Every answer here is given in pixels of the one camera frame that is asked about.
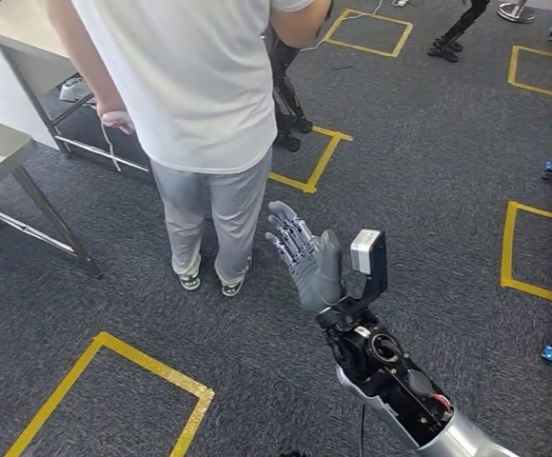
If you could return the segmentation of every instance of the black cord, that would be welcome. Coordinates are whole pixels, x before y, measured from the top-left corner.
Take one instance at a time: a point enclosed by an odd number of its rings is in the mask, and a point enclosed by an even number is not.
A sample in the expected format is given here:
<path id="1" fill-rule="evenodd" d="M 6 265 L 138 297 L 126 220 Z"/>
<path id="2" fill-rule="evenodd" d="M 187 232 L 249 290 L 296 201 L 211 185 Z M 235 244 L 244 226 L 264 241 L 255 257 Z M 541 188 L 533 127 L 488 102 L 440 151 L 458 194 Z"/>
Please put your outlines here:
<path id="1" fill-rule="evenodd" d="M 361 421 L 359 423 L 359 456 L 363 457 L 363 432 L 365 428 L 365 405 L 361 408 Z"/>

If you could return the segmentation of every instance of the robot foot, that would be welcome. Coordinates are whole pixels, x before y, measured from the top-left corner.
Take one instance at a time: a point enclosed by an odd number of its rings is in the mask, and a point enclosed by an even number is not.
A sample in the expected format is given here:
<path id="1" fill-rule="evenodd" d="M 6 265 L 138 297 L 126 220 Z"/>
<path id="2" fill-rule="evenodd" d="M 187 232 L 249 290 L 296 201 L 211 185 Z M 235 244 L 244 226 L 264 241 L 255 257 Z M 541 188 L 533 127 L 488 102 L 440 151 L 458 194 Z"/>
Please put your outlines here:
<path id="1" fill-rule="evenodd" d="M 462 47 L 462 45 L 461 45 L 460 43 L 458 43 L 457 41 L 454 41 L 454 43 L 449 45 L 448 48 L 449 48 L 450 50 L 452 50 L 454 52 L 462 52 L 462 50 L 464 49 Z"/>
<path id="2" fill-rule="evenodd" d="M 314 124 L 308 121 L 305 117 L 295 117 L 293 119 L 293 126 L 299 130 L 300 133 L 310 133 L 314 129 Z"/>
<path id="3" fill-rule="evenodd" d="M 440 57 L 445 59 L 449 62 L 455 63 L 457 62 L 457 56 L 454 52 L 448 48 L 442 48 L 439 46 L 433 46 L 428 50 L 428 55 L 431 57 Z"/>
<path id="4" fill-rule="evenodd" d="M 295 138 L 290 133 L 279 132 L 274 141 L 274 146 L 278 148 L 284 148 L 291 152 L 297 152 L 301 147 L 301 140 Z"/>

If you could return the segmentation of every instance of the yellow tape square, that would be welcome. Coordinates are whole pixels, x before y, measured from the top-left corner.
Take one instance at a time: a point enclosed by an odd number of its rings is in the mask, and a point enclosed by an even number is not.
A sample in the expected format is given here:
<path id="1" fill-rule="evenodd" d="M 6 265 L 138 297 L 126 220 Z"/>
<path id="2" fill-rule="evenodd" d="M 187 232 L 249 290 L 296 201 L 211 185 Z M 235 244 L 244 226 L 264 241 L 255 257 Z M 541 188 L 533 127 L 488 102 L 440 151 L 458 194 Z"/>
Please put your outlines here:
<path id="1" fill-rule="evenodd" d="M 211 405 L 214 393 L 208 387 L 203 386 L 175 369 L 168 367 L 156 359 L 144 354 L 109 333 L 101 331 L 96 336 L 76 364 L 67 373 L 27 428 L 14 443 L 5 457 L 21 457 L 24 450 L 37 434 L 37 432 L 50 417 L 58 404 L 86 369 L 91 360 L 101 348 L 108 348 L 130 362 L 145 368 L 147 371 L 168 381 L 192 395 L 198 397 L 198 403 L 189 416 L 187 423 L 171 451 L 170 457 L 183 457 L 191 440 L 200 427 L 204 415 Z"/>
<path id="2" fill-rule="evenodd" d="M 516 88 L 531 90 L 532 92 L 538 92 L 538 93 L 543 93 L 544 95 L 551 95 L 552 96 L 552 90 L 537 88 L 536 86 L 531 86 L 529 84 L 523 84 L 523 83 L 517 82 L 517 80 L 516 80 L 517 62 L 519 59 L 519 52 L 521 50 L 524 50 L 525 52 L 531 52 L 533 54 L 552 57 L 552 52 L 547 52 L 545 50 L 535 50 L 533 48 L 526 48 L 525 46 L 513 46 L 513 51 L 511 51 L 511 61 L 509 64 L 509 84 L 510 84 L 511 86 L 515 86 Z"/>
<path id="3" fill-rule="evenodd" d="M 335 40 L 331 38 L 334 33 L 339 28 L 340 25 L 341 25 L 342 22 L 347 19 L 351 14 L 359 14 L 362 15 L 362 17 L 371 17 L 374 19 L 377 19 L 379 21 L 387 21 L 387 22 L 393 22 L 395 24 L 400 24 L 402 26 L 405 26 L 405 28 L 403 30 L 402 34 L 400 38 L 399 38 L 399 41 L 396 42 L 395 45 L 395 48 L 392 51 L 385 51 L 385 50 L 374 50 L 373 48 L 367 48 L 365 46 L 358 46 L 358 45 L 353 45 L 352 43 L 347 43 L 344 41 L 340 41 L 340 40 Z M 387 17 L 387 16 L 381 16 L 377 14 L 369 14 L 367 12 L 362 12 L 359 10 L 351 10 L 350 8 L 344 10 L 341 14 L 340 14 L 339 17 L 337 18 L 337 20 L 334 21 L 334 23 L 328 29 L 325 36 L 322 38 L 322 42 L 324 43 L 331 43 L 332 45 L 338 45 L 338 46 L 344 46 L 345 48 L 352 48 L 353 50 L 362 50 L 363 52 L 369 52 L 371 54 L 377 54 L 381 55 L 384 57 L 397 57 L 399 53 L 401 52 L 401 50 L 403 49 L 403 46 L 405 46 L 405 42 L 408 41 L 408 38 L 409 37 L 411 31 L 413 30 L 413 24 L 411 22 L 407 21 L 401 21 L 399 19 L 394 19 L 392 17 Z"/>
<path id="4" fill-rule="evenodd" d="M 516 288 L 522 292 L 545 298 L 546 300 L 552 300 L 551 290 L 539 288 L 513 278 L 513 236 L 515 234 L 515 220 L 517 217 L 517 211 L 519 209 L 552 219 L 552 212 L 528 207 L 517 202 L 509 202 L 509 206 L 507 209 L 507 218 L 504 221 L 504 234 L 502 237 L 502 261 L 500 266 L 500 284 L 504 288 Z"/>
<path id="5" fill-rule="evenodd" d="M 296 179 L 289 178 L 288 176 L 283 176 L 282 174 L 274 172 L 270 173 L 270 178 L 280 184 L 299 189 L 304 193 L 316 193 L 316 185 L 319 183 L 319 180 L 321 179 L 321 176 L 322 176 L 322 174 L 325 172 L 325 169 L 327 168 L 327 164 L 328 164 L 329 161 L 331 160 L 331 157 L 333 156 L 334 152 L 335 152 L 337 146 L 339 145 L 339 142 L 352 141 L 351 136 L 341 133 L 340 131 L 323 129 L 322 127 L 318 126 L 314 126 L 313 130 L 316 133 L 329 136 L 331 137 L 331 141 L 329 141 L 329 144 L 327 145 L 327 148 L 325 150 L 325 152 L 322 153 L 321 158 L 319 159 L 319 163 L 316 164 L 313 171 L 312 171 L 312 174 L 310 176 L 310 179 L 308 179 L 307 182 L 302 183 L 301 181 L 298 181 Z"/>

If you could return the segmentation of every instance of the red wire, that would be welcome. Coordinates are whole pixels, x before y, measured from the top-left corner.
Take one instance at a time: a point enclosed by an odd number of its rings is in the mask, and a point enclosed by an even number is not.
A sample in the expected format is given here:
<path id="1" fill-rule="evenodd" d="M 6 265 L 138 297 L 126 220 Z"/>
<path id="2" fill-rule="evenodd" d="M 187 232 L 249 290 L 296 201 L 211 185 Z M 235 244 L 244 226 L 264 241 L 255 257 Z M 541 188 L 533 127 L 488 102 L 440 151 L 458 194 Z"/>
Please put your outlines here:
<path id="1" fill-rule="evenodd" d="M 451 405 L 450 405 L 449 401 L 448 401 L 448 399 L 446 399 L 445 397 L 436 393 L 433 395 L 433 398 L 442 403 L 443 406 L 445 407 L 445 409 L 447 409 L 448 412 L 451 412 Z"/>

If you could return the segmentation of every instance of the gray carpet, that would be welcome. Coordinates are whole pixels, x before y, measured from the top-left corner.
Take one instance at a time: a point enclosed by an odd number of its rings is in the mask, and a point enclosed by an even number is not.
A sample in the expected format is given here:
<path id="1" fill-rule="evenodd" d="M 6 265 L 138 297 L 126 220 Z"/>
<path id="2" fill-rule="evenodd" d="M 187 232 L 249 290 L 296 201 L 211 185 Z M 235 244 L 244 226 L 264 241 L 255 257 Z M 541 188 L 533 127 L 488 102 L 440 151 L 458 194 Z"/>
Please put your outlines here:
<path id="1" fill-rule="evenodd" d="M 375 5 L 338 2 L 335 16 L 347 3 Z M 336 229 L 346 245 L 359 229 L 386 230 L 390 286 L 376 313 L 494 439 L 520 456 L 552 456 L 552 366 L 541 356 L 552 344 L 552 302 L 500 286 L 507 202 L 552 211 L 552 183 L 540 179 L 552 156 L 552 97 L 507 81 L 513 45 L 552 50 L 546 41 L 552 12 L 518 26 L 498 18 L 494 2 L 451 65 L 425 51 L 464 7 L 433 3 L 384 2 L 381 14 L 414 26 L 396 59 L 331 44 L 300 55 L 291 79 L 308 116 L 354 141 L 340 144 L 316 194 L 270 182 L 267 198 L 294 206 L 315 231 Z M 387 48 L 399 32 L 363 18 L 344 23 L 337 38 Z M 541 62 L 520 59 L 519 80 L 552 89 L 552 66 Z M 63 130 L 104 146 L 90 110 Z M 120 153 L 141 160 L 114 136 Z M 278 150 L 275 170 L 307 178 L 325 139 L 304 141 L 295 154 Z M 359 405 L 337 383 L 312 316 L 298 309 L 287 273 L 261 237 L 251 279 L 226 300 L 211 270 L 216 240 L 207 224 L 204 282 L 184 293 L 149 176 L 47 149 L 27 168 L 104 278 L 0 228 L 0 456 L 100 331 L 215 392 L 189 456 L 357 455 Z M 13 181 L 0 185 L 0 209 L 50 230 Z M 258 231 L 267 229 L 265 218 Z M 552 221 L 518 216 L 514 274 L 552 289 Z M 362 285 L 349 268 L 346 275 L 353 289 Z M 24 455 L 165 456 L 193 405 L 181 389 L 101 350 Z M 369 416 L 365 455 L 411 454 Z"/>

